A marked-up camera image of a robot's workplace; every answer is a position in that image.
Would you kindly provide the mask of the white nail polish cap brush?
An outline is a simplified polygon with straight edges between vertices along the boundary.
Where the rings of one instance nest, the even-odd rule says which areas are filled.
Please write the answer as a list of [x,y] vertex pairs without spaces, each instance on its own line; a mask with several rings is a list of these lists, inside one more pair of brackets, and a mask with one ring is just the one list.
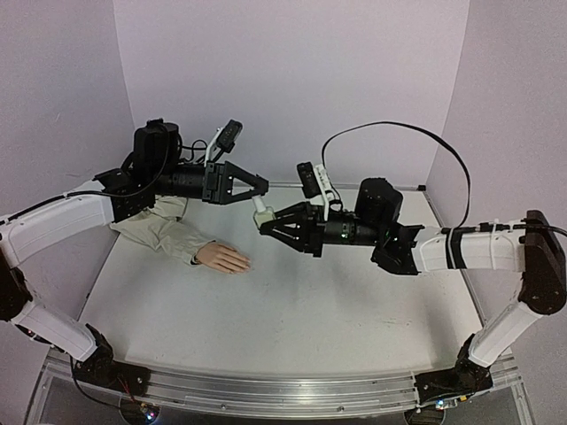
[[263,213],[267,210],[264,200],[261,196],[255,196],[252,198],[252,202],[255,208],[255,212]]

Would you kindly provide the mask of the white nail polish bottle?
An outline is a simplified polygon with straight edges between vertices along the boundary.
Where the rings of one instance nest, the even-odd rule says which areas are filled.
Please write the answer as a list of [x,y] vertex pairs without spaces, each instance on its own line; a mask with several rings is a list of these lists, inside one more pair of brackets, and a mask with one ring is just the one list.
[[271,207],[267,207],[265,210],[262,211],[255,211],[253,214],[253,221],[257,228],[261,228],[263,224],[273,221],[275,219],[276,219],[276,214]]

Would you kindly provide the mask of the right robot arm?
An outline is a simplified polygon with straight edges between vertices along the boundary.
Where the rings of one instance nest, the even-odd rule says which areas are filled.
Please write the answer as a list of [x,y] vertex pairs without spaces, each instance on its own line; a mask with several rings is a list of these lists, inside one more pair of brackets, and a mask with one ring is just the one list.
[[442,409],[450,400],[493,386],[490,368],[534,322],[566,305],[566,256],[560,228],[530,210],[519,221],[435,228],[399,223],[403,196],[384,178],[362,181],[353,211],[333,211],[327,183],[303,181],[306,201],[274,211],[254,197],[254,220],[264,236],[295,251],[322,256],[327,244],[372,247],[371,260],[393,275],[446,270],[507,270],[521,275],[510,303],[463,343],[454,365],[416,376],[417,405]]

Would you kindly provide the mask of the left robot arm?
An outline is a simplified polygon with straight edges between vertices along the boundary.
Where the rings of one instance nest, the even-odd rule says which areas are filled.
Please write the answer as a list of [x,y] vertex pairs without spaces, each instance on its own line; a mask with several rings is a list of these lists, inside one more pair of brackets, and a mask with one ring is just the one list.
[[185,203],[212,205],[238,200],[235,180],[248,182],[262,195],[268,182],[222,161],[242,131],[231,120],[218,129],[205,151],[188,160],[179,127],[150,120],[134,133],[133,149],[121,166],[97,174],[79,187],[1,219],[1,318],[41,343],[63,352],[72,377],[134,396],[147,390],[147,368],[119,362],[103,334],[60,303],[40,297],[23,272],[27,263],[49,261],[48,274],[69,280],[87,267],[100,267],[89,236],[117,230],[164,252],[184,265],[204,266],[225,274],[249,269],[237,249],[200,234],[183,222]]

